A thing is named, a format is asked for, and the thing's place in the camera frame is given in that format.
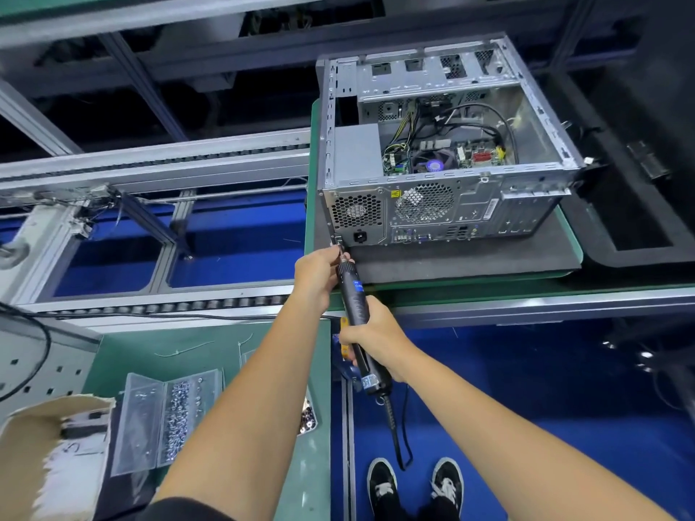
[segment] white shoelace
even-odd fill
[[[393,493],[393,486],[391,486],[391,483],[389,483],[389,482],[377,484],[375,487],[375,494],[376,494],[377,498],[382,497],[386,494],[392,494],[392,493]]]
[[[434,484],[434,482],[432,482],[431,485],[433,490],[431,494],[432,499],[437,497],[446,497],[456,507],[458,507],[458,504],[456,504],[456,485],[454,484],[454,481],[448,477],[444,477],[444,480],[441,482],[441,488]]]

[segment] hand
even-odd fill
[[[367,297],[369,322],[365,325],[345,327],[341,331],[342,344],[360,344],[372,358],[388,369],[393,379],[406,381],[403,360],[417,351],[398,322],[382,302],[373,296]],[[357,365],[354,352],[350,348],[350,359]]]
[[[314,307],[318,314],[328,308],[331,291],[338,285],[336,265],[340,262],[337,246],[320,249],[303,256],[295,263],[295,286],[292,297]],[[350,254],[343,254],[350,260]]]

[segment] person's right arm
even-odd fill
[[[514,521],[673,521],[615,474],[508,410],[419,350],[388,308],[368,297],[370,320],[347,327],[398,381],[420,395]]]

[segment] black sneaker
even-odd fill
[[[432,499],[446,497],[454,504],[461,517],[461,509],[464,506],[464,477],[456,461],[448,457],[439,459],[432,473],[431,484]]]
[[[398,483],[395,480],[393,467],[385,458],[376,458],[369,465],[367,472],[367,489],[369,490],[369,502],[372,505],[372,513],[382,497],[386,494],[398,495]]]

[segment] person's left arm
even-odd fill
[[[273,518],[300,427],[319,318],[337,282],[337,260],[333,246],[296,263],[291,296],[178,454],[156,501],[187,497],[237,521]]]

